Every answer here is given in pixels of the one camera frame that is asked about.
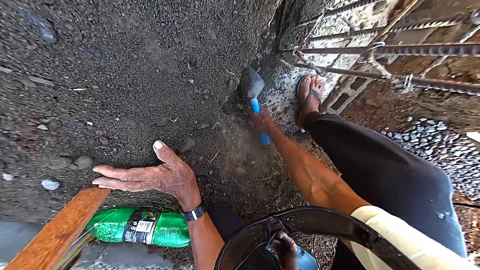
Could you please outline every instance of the black watch strap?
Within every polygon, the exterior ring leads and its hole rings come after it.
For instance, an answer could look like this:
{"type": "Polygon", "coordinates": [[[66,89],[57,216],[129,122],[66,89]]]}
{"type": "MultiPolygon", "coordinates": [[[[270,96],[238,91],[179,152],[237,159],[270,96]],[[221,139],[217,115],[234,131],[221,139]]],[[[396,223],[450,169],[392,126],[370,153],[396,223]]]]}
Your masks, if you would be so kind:
{"type": "Polygon", "coordinates": [[[182,212],[181,215],[186,221],[195,221],[207,212],[207,202],[203,199],[202,203],[191,212],[182,212]]]}

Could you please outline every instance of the white sleeve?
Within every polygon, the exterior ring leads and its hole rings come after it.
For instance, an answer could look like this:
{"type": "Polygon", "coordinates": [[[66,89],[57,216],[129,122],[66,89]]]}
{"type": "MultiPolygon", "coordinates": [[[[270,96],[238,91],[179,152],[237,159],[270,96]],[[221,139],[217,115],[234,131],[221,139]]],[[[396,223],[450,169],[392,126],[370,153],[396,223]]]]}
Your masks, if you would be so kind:
{"type": "MultiPolygon", "coordinates": [[[[351,214],[376,230],[422,270],[478,270],[466,258],[417,231],[400,218],[375,206],[362,206],[351,214]]],[[[351,242],[352,249],[367,270],[390,270],[370,250],[351,242]]]]}

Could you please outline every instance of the sunglasses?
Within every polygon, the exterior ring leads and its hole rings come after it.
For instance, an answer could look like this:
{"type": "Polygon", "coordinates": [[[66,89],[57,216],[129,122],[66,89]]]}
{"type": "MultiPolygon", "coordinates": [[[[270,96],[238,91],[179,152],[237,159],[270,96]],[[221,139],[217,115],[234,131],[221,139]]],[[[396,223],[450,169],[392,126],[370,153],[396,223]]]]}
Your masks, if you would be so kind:
{"type": "Polygon", "coordinates": [[[289,233],[311,233],[349,240],[371,250],[393,270],[420,270],[374,229],[338,211],[295,207],[243,227],[226,243],[215,262],[215,270],[236,270],[258,248],[264,248],[278,231],[279,223],[289,233]]]}

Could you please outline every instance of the blue trowel handle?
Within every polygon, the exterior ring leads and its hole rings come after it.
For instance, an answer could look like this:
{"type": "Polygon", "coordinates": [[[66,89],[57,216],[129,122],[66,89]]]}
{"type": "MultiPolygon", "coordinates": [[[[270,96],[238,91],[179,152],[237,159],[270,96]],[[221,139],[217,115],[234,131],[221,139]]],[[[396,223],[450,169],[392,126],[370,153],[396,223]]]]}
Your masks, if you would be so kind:
{"type": "MultiPolygon", "coordinates": [[[[254,113],[259,113],[260,112],[260,104],[258,104],[258,99],[257,98],[252,98],[250,100],[250,103],[252,104],[252,110],[254,113]]],[[[263,145],[269,145],[270,144],[270,139],[268,136],[263,132],[260,131],[257,133],[258,141],[262,143],[263,145]]]]}

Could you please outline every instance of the wooden plank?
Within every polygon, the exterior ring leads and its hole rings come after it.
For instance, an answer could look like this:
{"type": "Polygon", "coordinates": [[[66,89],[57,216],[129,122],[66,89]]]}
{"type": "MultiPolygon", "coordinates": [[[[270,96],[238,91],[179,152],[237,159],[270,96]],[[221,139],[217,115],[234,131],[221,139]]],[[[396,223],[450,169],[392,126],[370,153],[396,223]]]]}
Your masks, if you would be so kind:
{"type": "Polygon", "coordinates": [[[109,192],[98,187],[80,191],[4,270],[52,270],[109,192]]]}

